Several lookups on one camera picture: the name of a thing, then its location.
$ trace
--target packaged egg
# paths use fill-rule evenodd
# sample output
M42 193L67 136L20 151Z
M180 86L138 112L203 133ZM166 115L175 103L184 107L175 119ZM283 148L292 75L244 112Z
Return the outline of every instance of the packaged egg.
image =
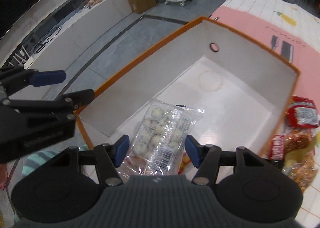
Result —
M178 174L186 136L203 113L198 108L152 99L132 140L126 158L129 163L124 161L123 168L131 168L131 174L140 175Z

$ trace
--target metal screw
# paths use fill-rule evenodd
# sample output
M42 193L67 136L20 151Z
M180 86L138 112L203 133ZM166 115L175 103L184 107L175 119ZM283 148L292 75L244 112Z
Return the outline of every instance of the metal screw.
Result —
M75 120L75 119L76 119L76 116L74 116L73 114L68 114L68 115L67 115L67 118L68 118L69 120Z
M72 99L71 99L71 98L69 98L69 97L64 98L64 100L65 100L66 102L72 102Z
M193 180L193 183L195 183L196 185L206 185L209 183L209 179L207 179L206 177L196 177Z
M117 185L120 185L121 183L122 181L117 177L111 177L106 179L106 184L108 186L117 186Z
M6 105L6 106L9 106L9 105L11 105L11 101L8 100L8 99L4 99L4 100L2 101L2 104L3 104L3 105Z

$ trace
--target round hole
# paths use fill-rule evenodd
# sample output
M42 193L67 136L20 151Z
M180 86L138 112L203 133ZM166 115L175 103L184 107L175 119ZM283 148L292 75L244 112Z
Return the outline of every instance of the round hole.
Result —
M217 44L215 44L215 43L211 43L209 47L215 53L219 51L219 46Z

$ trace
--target open cardboard box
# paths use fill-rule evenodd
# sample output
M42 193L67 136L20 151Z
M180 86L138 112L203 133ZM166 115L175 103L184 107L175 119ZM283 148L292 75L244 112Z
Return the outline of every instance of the open cardboard box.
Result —
M210 44L219 47L212 51ZM191 129L201 144L259 153L283 120L299 71L252 38L200 17L141 54L79 109L78 126L90 148L133 139L148 101L205 110ZM187 171L192 178L196 169ZM220 177L232 172L220 171Z

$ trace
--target floor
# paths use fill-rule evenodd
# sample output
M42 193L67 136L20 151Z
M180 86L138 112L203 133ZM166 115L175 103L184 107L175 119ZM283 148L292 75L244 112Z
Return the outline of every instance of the floor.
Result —
M63 93L82 89L97 89L123 66L143 51L174 32L187 22L199 17L210 16L225 0L193 0L180 7L175 3L158 4L144 14L132 13L105 32L80 57L67 68L67 78L62 84L52 86L43 100L53 100ZM313 15L316 9L301 0L284 0L296 3ZM79 130L72 139L56 144L50 149L63 150L74 145L84 145ZM12 186L19 180L23 162L16 162L16 171L12 176Z

